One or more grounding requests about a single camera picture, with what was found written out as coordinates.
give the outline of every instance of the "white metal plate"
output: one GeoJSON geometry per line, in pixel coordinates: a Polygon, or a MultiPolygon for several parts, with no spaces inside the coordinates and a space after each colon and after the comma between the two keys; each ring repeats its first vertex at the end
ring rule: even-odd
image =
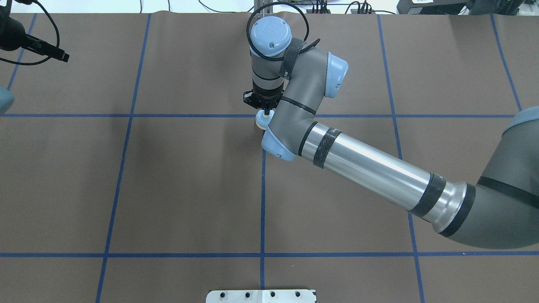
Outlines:
{"type": "Polygon", "coordinates": [[[211,291],[206,303],[316,303],[315,290],[211,291]]]}

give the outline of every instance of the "blue grid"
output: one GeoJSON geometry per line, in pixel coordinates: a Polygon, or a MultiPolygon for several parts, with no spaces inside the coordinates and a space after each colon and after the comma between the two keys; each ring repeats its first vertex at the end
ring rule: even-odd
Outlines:
{"type": "MultiPolygon", "coordinates": [[[[34,14],[32,22],[30,24],[28,33],[30,34],[35,24],[37,14],[34,14]]],[[[521,111],[522,107],[509,72],[509,68],[505,61],[503,50],[500,44],[499,35],[496,29],[494,16],[491,14],[490,19],[492,22],[492,28],[500,58],[505,68],[508,81],[513,91],[516,105],[521,111]]],[[[384,62],[386,83],[388,87],[389,101],[391,106],[391,114],[318,114],[319,118],[392,118],[393,128],[395,131],[395,139],[397,144],[398,156],[400,159],[402,156],[402,149],[400,147],[400,138],[398,133],[397,119],[401,118],[512,118],[514,115],[480,115],[480,114],[397,114],[395,111],[395,104],[393,103],[393,94],[391,89],[391,79],[388,68],[388,61],[386,57],[384,36],[382,29],[382,22],[379,15],[377,15],[378,29],[381,43],[381,50],[384,62]]],[[[136,84],[133,93],[132,105],[129,114],[4,114],[5,118],[129,118],[126,137],[122,151],[122,158],[120,162],[120,170],[118,173],[118,180],[116,184],[116,191],[112,206],[112,212],[110,216],[109,229],[107,234],[106,246],[104,253],[2,253],[0,252],[0,258],[102,258],[101,274],[99,279],[98,291],[96,294],[96,303],[100,301],[103,282],[105,279],[106,265],[109,258],[259,258],[260,259],[260,288],[265,288],[265,258],[354,258],[354,257],[413,257],[416,265],[416,274],[418,282],[418,290],[421,303],[425,302],[423,282],[421,280],[421,270],[419,264],[419,257],[448,257],[448,256],[461,256],[461,257],[473,257],[473,256],[539,256],[539,251],[454,251],[454,252],[418,252],[416,237],[414,233],[414,226],[411,214],[408,214],[410,236],[412,242],[412,252],[306,252],[306,253],[266,253],[265,252],[265,174],[266,174],[266,152],[262,151],[262,173],[261,173],[261,208],[260,208],[260,252],[259,253],[109,253],[110,240],[112,237],[114,218],[116,214],[116,207],[118,204],[118,198],[120,194],[120,185],[123,175],[123,168],[126,159],[126,151],[129,142],[130,129],[133,122],[133,118],[254,118],[254,114],[135,114],[136,97],[139,88],[140,76],[142,72],[142,66],[144,61],[144,53],[146,49],[146,43],[148,39],[148,32],[151,22],[151,14],[148,15],[146,31],[144,34],[144,41],[142,45],[142,51],[139,62],[139,69],[137,72],[136,84]]],[[[21,50],[18,61],[21,61],[24,50],[21,50]]],[[[10,78],[8,90],[11,89],[13,81],[18,70],[16,65],[13,69],[13,73],[10,78]]]]}

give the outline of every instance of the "white label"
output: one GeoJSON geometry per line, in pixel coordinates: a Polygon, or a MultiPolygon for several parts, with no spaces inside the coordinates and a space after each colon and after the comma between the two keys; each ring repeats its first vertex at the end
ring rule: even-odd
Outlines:
{"type": "Polygon", "coordinates": [[[417,15],[423,8],[411,8],[408,10],[408,15],[417,15]]]}

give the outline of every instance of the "black rubber ring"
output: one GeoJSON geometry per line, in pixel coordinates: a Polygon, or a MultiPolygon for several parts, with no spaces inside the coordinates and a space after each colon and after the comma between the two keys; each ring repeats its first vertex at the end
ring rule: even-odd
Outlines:
{"type": "Polygon", "coordinates": [[[275,81],[275,80],[281,78],[281,76],[277,76],[276,78],[273,78],[273,79],[264,78],[264,77],[260,76],[259,74],[257,74],[257,72],[255,72],[254,70],[253,70],[253,74],[254,74],[255,76],[257,76],[258,78],[260,78],[260,79],[262,79],[262,80],[266,80],[266,81],[275,81]]]}
{"type": "Polygon", "coordinates": [[[523,189],[514,187],[507,183],[503,183],[501,181],[491,179],[488,177],[483,177],[483,176],[479,178],[479,181],[477,181],[477,184],[494,189],[495,191],[498,191],[506,196],[515,198],[529,206],[539,209],[539,196],[534,195],[530,193],[529,191],[525,191],[523,189]]]}
{"type": "Polygon", "coordinates": [[[466,220],[466,217],[468,217],[470,209],[472,209],[474,200],[475,186],[466,183],[466,194],[464,196],[464,200],[462,201],[462,205],[460,206],[459,211],[457,212],[451,223],[449,223],[446,229],[442,230],[440,235],[447,238],[452,236],[455,232],[459,230],[459,228],[464,223],[464,220],[466,220]]]}
{"type": "Polygon", "coordinates": [[[281,100],[284,100],[284,101],[286,101],[286,102],[288,102],[288,103],[290,103],[292,105],[295,105],[295,106],[297,106],[297,107],[299,107],[301,109],[304,109],[304,110],[310,112],[313,115],[316,115],[316,111],[314,109],[312,109],[312,108],[310,108],[310,107],[308,107],[306,105],[303,105],[303,104],[297,102],[296,100],[292,100],[292,99],[290,99],[288,97],[285,97],[285,96],[282,96],[281,100]]]}
{"type": "Polygon", "coordinates": [[[303,146],[305,145],[305,141],[307,141],[307,137],[309,137],[309,134],[310,134],[310,131],[313,130],[313,127],[317,124],[318,122],[314,121],[313,123],[310,124],[309,128],[307,129],[307,131],[305,132],[305,135],[303,135],[303,139],[301,140],[301,144],[300,144],[300,149],[298,150],[298,156],[301,157],[301,152],[303,151],[303,146]]]}
{"type": "Polygon", "coordinates": [[[324,168],[324,163],[329,154],[329,150],[331,149],[333,143],[340,134],[341,131],[336,128],[331,127],[328,129],[324,137],[322,137],[322,141],[320,141],[320,144],[318,145],[318,148],[316,149],[316,152],[314,154],[314,165],[322,169],[324,168]]]}
{"type": "Polygon", "coordinates": [[[444,177],[431,173],[429,184],[423,193],[419,202],[410,210],[410,212],[423,218],[436,205],[441,194],[444,192],[447,181],[444,177]]]}

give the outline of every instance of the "black band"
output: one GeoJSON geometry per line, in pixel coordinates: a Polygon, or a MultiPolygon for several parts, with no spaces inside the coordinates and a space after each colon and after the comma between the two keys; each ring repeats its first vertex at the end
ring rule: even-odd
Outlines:
{"type": "Polygon", "coordinates": [[[427,185],[423,196],[410,212],[419,218],[423,218],[429,211],[431,211],[434,205],[436,205],[442,192],[444,192],[446,183],[447,181],[444,177],[431,173],[429,184],[427,185]]]}
{"type": "Polygon", "coordinates": [[[296,60],[300,54],[301,48],[305,44],[305,41],[297,38],[292,38],[290,45],[286,48],[285,58],[281,64],[281,70],[279,71],[279,76],[290,80],[292,75],[292,70],[296,64],[296,60]]]}
{"type": "Polygon", "coordinates": [[[459,230],[461,225],[464,223],[464,220],[466,220],[470,209],[472,209],[474,200],[475,186],[466,183],[466,194],[464,196],[464,200],[462,201],[462,205],[460,206],[459,211],[457,212],[451,223],[449,223],[446,229],[442,230],[440,235],[444,237],[450,237],[459,230]]]}
{"type": "Polygon", "coordinates": [[[317,124],[318,122],[314,121],[313,123],[310,124],[309,128],[307,129],[307,131],[305,132],[305,135],[303,135],[303,139],[301,140],[301,144],[300,144],[300,149],[298,150],[298,156],[301,157],[301,152],[303,151],[303,146],[305,145],[305,141],[307,141],[307,137],[309,137],[309,134],[310,134],[310,131],[313,130],[313,127],[317,124]]]}
{"type": "Polygon", "coordinates": [[[261,75],[257,74],[257,72],[255,72],[254,70],[253,70],[253,74],[254,74],[255,76],[257,76],[258,78],[260,78],[260,79],[262,79],[262,80],[266,80],[266,81],[275,81],[275,80],[281,78],[281,76],[277,76],[276,78],[273,78],[273,79],[264,78],[264,77],[262,77],[261,75]]]}
{"type": "Polygon", "coordinates": [[[477,184],[494,189],[495,191],[501,192],[504,195],[515,198],[529,206],[539,209],[539,196],[528,191],[488,177],[480,177],[477,184]]]}
{"type": "Polygon", "coordinates": [[[316,111],[314,109],[312,109],[312,108],[310,108],[310,107],[308,107],[306,105],[303,105],[303,104],[297,102],[296,100],[290,99],[290,98],[285,97],[285,96],[282,96],[281,100],[284,100],[284,101],[286,101],[286,102],[288,102],[288,103],[290,103],[292,105],[295,105],[295,106],[297,106],[297,107],[299,107],[301,109],[304,109],[304,110],[310,112],[313,115],[316,115],[316,111]]]}
{"type": "Polygon", "coordinates": [[[314,154],[313,158],[313,164],[324,168],[324,162],[326,161],[326,157],[329,154],[329,150],[333,146],[333,143],[337,139],[337,137],[340,135],[341,131],[336,128],[330,128],[322,137],[322,141],[320,141],[320,144],[318,145],[318,148],[316,149],[316,153],[314,154]]]}

